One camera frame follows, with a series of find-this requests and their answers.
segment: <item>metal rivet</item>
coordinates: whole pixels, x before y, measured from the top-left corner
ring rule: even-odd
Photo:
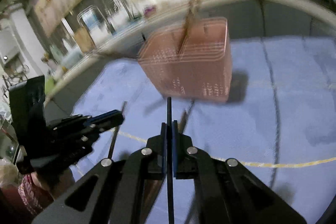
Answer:
[[[197,148],[193,147],[193,146],[188,147],[187,152],[188,152],[188,154],[196,154],[197,153]]]
[[[236,159],[228,159],[226,163],[230,167],[236,167],[238,165],[238,161]]]
[[[110,166],[112,164],[112,160],[103,159],[100,163],[101,163],[102,166],[107,167],[107,166]]]
[[[150,155],[152,153],[152,150],[150,148],[144,148],[141,150],[142,155]]]

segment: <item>basket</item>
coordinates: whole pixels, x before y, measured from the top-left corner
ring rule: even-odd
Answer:
[[[138,62],[164,96],[226,102],[232,60],[226,18],[193,23],[181,48],[181,24],[154,32],[139,52]]]

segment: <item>silver screw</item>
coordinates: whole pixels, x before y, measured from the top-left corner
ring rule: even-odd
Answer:
[[[110,159],[103,159],[100,163],[102,166],[107,167],[112,164],[112,161]]]
[[[142,155],[150,155],[152,153],[152,150],[150,148],[144,148],[141,150]]]
[[[236,167],[238,165],[238,161],[236,159],[228,159],[226,163],[230,167]]]
[[[187,152],[188,152],[188,154],[192,154],[192,155],[196,154],[197,153],[197,148],[193,147],[193,146],[188,147]]]

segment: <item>brown box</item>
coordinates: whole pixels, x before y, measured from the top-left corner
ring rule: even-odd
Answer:
[[[226,18],[199,20],[183,35],[182,24],[154,32],[142,47],[138,62],[164,96],[226,102],[232,60]]]

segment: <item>yellow line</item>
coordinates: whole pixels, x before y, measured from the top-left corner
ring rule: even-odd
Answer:
[[[122,131],[119,131],[118,134],[126,138],[136,140],[138,142],[147,143],[147,140],[143,138],[139,138],[137,136],[133,136],[131,134],[128,134]],[[216,160],[226,161],[226,159],[224,158],[216,158],[216,157],[212,157],[212,158]],[[240,163],[244,166],[264,167],[264,168],[302,168],[302,167],[308,167],[308,166],[313,166],[313,165],[318,165],[318,164],[324,164],[324,163],[331,162],[331,161],[336,161],[336,157],[325,159],[325,160],[305,162],[305,163],[300,163],[300,164],[271,164],[271,163],[264,163],[264,162],[248,162],[248,161],[240,161]]]

